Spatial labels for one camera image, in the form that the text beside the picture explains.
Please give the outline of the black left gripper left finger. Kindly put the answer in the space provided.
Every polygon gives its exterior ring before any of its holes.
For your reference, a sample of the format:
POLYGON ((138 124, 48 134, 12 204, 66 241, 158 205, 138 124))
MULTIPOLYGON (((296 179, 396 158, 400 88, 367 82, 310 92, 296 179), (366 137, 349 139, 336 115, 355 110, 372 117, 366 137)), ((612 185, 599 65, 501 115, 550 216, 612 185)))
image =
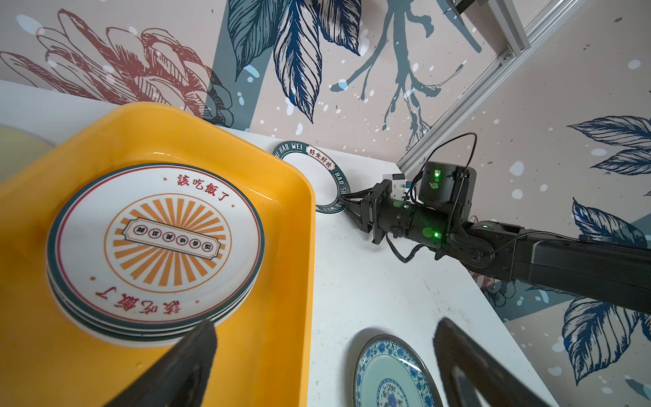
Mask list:
POLYGON ((217 346, 213 323, 200 322, 107 405, 200 406, 217 346))

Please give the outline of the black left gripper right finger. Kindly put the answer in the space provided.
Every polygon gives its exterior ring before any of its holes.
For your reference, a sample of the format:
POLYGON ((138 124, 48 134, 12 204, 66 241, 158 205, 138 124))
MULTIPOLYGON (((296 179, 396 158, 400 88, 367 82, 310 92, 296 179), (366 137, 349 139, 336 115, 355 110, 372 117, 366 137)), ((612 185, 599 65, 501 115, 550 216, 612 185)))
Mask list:
POLYGON ((433 338, 444 394, 450 406, 546 406, 449 318, 433 338))

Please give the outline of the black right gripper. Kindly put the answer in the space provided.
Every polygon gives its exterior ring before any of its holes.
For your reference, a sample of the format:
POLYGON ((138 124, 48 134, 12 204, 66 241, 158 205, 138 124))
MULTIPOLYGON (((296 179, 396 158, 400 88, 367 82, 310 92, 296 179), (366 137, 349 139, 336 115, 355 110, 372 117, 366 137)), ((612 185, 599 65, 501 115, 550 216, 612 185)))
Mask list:
POLYGON ((392 186, 391 181, 383 180, 372 188, 343 194, 337 202, 359 230, 372 232, 373 244, 380 244, 391 233, 430 249, 445 249, 449 215, 392 198, 392 186))

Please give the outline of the green rim plate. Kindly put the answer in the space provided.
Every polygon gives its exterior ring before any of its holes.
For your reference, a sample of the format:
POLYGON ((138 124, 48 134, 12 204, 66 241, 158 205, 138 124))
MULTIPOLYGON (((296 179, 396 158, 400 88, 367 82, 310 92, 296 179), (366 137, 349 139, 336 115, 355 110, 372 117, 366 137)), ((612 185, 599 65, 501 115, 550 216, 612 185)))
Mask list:
POLYGON ((333 215, 345 210, 339 197, 350 193, 347 177, 324 151, 299 141, 281 142, 272 154, 299 170, 310 182, 318 213, 333 215))

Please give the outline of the blue floral green plate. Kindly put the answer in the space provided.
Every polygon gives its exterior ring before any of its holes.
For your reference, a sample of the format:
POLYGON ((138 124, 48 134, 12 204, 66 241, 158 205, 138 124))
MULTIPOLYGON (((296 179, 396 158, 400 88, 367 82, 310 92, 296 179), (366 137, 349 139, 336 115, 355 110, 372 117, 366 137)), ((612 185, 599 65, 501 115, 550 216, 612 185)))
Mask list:
POLYGON ((354 406, 441 406, 420 356, 402 339, 381 334, 361 349, 353 373, 354 406))

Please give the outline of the orange sunburst plate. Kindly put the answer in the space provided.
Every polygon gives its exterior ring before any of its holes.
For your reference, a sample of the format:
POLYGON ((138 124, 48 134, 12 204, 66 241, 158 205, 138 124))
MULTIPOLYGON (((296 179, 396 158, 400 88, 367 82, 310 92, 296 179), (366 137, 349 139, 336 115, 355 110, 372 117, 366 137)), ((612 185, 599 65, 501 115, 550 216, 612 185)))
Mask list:
POLYGON ((238 307, 264 259, 262 220, 227 179, 139 164, 79 188, 47 237, 55 291, 92 321, 176 331, 238 307))
POLYGON ((56 298, 62 312, 66 313, 66 315, 71 317, 75 322, 78 322, 85 330, 88 332, 96 332, 98 336, 104 335, 105 337, 112 337, 115 340, 120 341, 164 342, 176 340, 178 337, 182 337, 196 326, 196 323, 193 323, 188 327, 163 331, 146 330, 142 328, 130 331, 121 327, 112 327, 104 322, 96 322, 91 317, 76 310, 72 305, 67 303, 67 299, 58 291, 52 280, 48 278, 47 281, 50 292, 54 295, 54 298, 56 298))

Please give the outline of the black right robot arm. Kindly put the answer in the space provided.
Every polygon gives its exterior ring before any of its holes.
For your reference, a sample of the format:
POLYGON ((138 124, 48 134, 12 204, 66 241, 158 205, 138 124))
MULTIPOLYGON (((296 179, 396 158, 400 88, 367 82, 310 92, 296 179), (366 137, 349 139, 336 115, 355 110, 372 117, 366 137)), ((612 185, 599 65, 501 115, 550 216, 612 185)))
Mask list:
POLYGON ((470 219, 476 171, 427 159, 410 188, 398 175, 338 197, 350 220, 373 244, 387 242, 409 263, 422 249, 457 259, 468 271, 520 281, 650 312, 650 251, 640 244, 600 242, 470 219))

